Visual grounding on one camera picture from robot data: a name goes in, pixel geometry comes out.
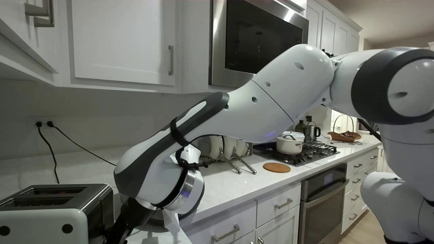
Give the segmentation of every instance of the oven door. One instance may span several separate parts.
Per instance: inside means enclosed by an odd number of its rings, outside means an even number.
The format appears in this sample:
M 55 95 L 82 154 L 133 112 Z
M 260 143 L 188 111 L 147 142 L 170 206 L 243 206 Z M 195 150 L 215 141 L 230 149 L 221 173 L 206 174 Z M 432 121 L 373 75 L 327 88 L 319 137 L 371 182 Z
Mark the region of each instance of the oven door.
M 309 21 L 275 0 L 214 0 L 209 84 L 240 87 L 290 47 L 307 43 Z
M 301 201 L 299 244 L 329 244 L 341 234 L 345 186 L 349 180 L 336 182 L 327 194 Z

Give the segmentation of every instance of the toaster slot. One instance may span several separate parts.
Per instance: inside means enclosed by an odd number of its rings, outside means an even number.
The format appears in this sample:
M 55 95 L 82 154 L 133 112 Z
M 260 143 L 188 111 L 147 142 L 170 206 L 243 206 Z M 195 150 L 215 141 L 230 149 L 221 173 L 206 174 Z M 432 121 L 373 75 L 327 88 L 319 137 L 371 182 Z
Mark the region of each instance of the toaster slot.
M 55 206 L 67 203 L 70 198 L 15 198 L 4 202 L 0 208 Z
M 21 195 L 47 195 L 47 194 L 77 194 L 82 192 L 85 187 L 76 188 L 32 188 L 21 193 Z

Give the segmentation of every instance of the wooden floor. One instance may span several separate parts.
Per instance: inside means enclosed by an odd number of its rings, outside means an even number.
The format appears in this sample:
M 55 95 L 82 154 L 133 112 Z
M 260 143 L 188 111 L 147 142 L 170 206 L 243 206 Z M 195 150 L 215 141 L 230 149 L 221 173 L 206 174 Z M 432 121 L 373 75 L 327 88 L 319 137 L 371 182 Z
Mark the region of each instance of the wooden floor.
M 384 244 L 384 233 L 375 215 L 368 210 L 344 234 L 339 244 Z

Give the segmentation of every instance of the oven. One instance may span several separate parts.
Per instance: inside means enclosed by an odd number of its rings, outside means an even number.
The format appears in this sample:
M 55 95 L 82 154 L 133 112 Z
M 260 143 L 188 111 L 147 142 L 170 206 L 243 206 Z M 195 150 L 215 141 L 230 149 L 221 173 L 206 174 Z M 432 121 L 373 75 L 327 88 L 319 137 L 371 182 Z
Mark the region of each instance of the oven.
M 333 244 L 342 230 L 347 165 L 302 181 L 298 244 Z
M 209 85 L 240 87 L 290 47 L 309 21 L 277 0 L 212 0 Z

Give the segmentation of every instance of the oven handle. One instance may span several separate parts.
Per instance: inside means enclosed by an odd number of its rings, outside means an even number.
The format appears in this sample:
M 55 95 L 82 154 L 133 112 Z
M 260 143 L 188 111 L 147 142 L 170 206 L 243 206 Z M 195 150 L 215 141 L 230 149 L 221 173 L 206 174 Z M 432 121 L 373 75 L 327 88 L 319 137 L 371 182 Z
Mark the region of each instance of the oven handle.
M 316 200 L 313 200 L 312 202 L 308 202 L 304 205 L 304 208 L 311 208 L 313 206 L 316 206 L 322 202 L 324 202 L 325 200 L 331 198 L 332 196 L 334 196 L 335 194 L 337 194 L 338 192 L 340 192 L 343 188 L 345 188 L 345 186 L 350 182 L 350 180 L 346 180 L 342 185 L 340 185 L 338 188 L 336 188 L 335 190 L 331 191 L 330 193 L 328 193 L 327 195 L 320 197 Z

